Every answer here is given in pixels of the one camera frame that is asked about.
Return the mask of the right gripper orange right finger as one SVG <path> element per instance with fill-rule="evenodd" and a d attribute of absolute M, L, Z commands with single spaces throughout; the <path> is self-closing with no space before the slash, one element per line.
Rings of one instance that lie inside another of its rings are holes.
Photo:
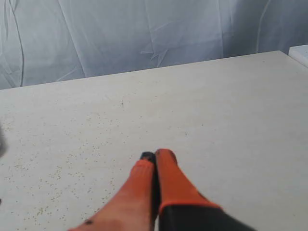
<path fill-rule="evenodd" d="M 161 196 L 159 230 L 253 230 L 206 199 L 182 172 L 171 150 L 159 149 L 155 156 Z"/>

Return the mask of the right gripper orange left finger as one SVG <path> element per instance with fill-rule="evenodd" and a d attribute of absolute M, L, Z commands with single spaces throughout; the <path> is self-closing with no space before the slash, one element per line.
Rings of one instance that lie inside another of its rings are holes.
<path fill-rule="evenodd" d="M 113 198 L 73 231 L 153 231 L 156 220 L 156 159 L 143 152 Z"/>

